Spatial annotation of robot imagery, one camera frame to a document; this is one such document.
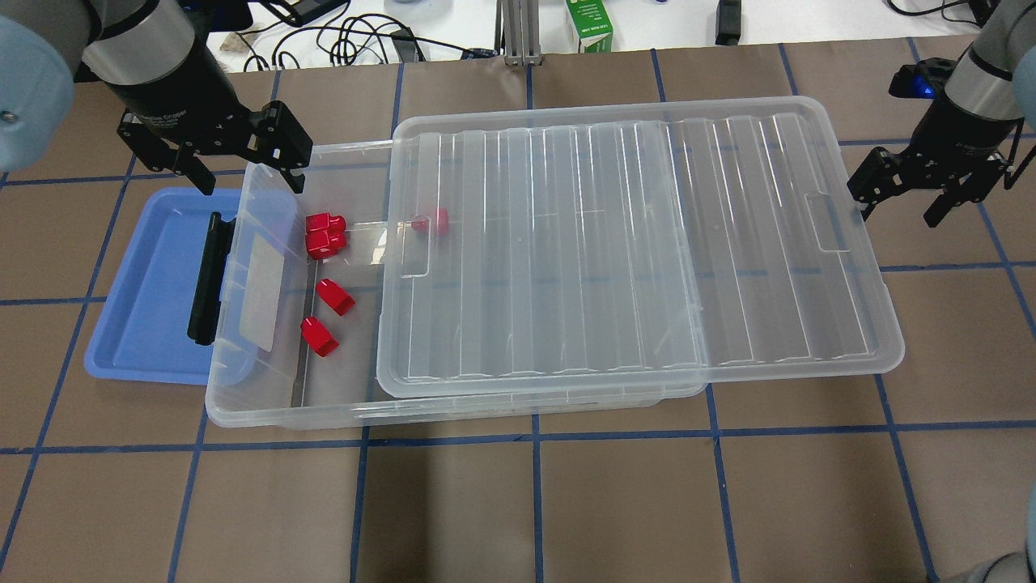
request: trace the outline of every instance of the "green box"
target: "green box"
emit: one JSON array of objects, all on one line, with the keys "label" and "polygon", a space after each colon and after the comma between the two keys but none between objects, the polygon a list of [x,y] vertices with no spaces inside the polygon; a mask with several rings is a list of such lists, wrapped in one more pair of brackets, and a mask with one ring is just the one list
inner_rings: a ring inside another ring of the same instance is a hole
[{"label": "green box", "polygon": [[579,52],[610,53],[615,29],[604,9],[604,0],[566,0],[566,5]]}]

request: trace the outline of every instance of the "red plastic piece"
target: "red plastic piece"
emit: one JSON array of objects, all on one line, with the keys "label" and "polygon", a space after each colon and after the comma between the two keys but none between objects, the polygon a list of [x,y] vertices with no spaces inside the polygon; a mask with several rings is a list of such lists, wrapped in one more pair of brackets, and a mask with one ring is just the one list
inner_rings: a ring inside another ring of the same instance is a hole
[{"label": "red plastic piece", "polygon": [[342,232],[348,225],[341,214],[330,212],[319,212],[306,216],[306,232],[316,232],[318,230],[328,230],[330,232]]},{"label": "red plastic piece", "polygon": [[344,232],[318,230],[306,233],[306,252],[314,259],[326,259],[348,243]]},{"label": "red plastic piece", "polygon": [[[410,227],[427,234],[431,228],[431,221],[424,214],[418,214],[410,218]],[[438,236],[450,234],[450,212],[442,206],[435,208],[435,234]]]},{"label": "red plastic piece", "polygon": [[303,339],[306,341],[306,344],[320,358],[329,355],[332,351],[338,348],[338,341],[330,336],[330,332],[327,332],[327,329],[324,328],[324,325],[319,320],[312,316],[304,320],[299,328],[303,329]]},{"label": "red plastic piece", "polygon": [[317,283],[317,296],[320,296],[320,299],[330,307],[330,310],[335,311],[338,316],[345,316],[345,313],[356,305],[356,301],[352,299],[348,291],[326,278]]}]

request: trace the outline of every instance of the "plastic storage container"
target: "plastic storage container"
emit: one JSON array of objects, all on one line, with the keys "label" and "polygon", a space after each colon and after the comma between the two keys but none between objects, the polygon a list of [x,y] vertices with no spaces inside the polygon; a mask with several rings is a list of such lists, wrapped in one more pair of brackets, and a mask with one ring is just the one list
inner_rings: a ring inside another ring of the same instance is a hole
[{"label": "plastic storage container", "polygon": [[[556,387],[536,395],[428,399],[396,399],[381,390],[374,363],[391,146],[382,141],[314,148],[306,190],[297,196],[276,172],[249,166],[205,396],[213,422],[299,430],[378,426],[643,407],[701,390],[700,384],[578,393]],[[321,211],[346,216],[349,243],[315,262],[304,249],[304,221]],[[314,285],[324,276],[355,298],[345,317],[314,300]],[[326,358],[300,343],[299,323],[310,314],[341,343]]]},{"label": "plastic storage container", "polygon": [[812,99],[421,117],[394,139],[377,366],[393,396],[857,375],[902,358]]}]

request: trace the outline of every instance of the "box handle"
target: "box handle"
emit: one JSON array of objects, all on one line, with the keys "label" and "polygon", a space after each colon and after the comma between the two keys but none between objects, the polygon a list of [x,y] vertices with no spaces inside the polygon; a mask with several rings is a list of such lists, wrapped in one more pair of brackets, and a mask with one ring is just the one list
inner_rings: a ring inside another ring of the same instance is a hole
[{"label": "box handle", "polygon": [[208,217],[205,249],[198,269],[191,321],[188,323],[188,338],[203,347],[215,341],[215,326],[220,321],[220,289],[223,287],[230,242],[234,238],[234,221],[224,221],[219,212],[212,212]]}]

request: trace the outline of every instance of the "white label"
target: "white label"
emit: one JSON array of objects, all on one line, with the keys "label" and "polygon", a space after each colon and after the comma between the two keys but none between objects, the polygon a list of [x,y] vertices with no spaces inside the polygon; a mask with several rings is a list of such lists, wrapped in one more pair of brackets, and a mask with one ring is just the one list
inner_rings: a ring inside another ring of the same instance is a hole
[{"label": "white label", "polygon": [[281,302],[284,256],[262,235],[256,234],[244,281],[244,305],[239,324],[241,338],[269,352],[274,348],[277,308]]}]

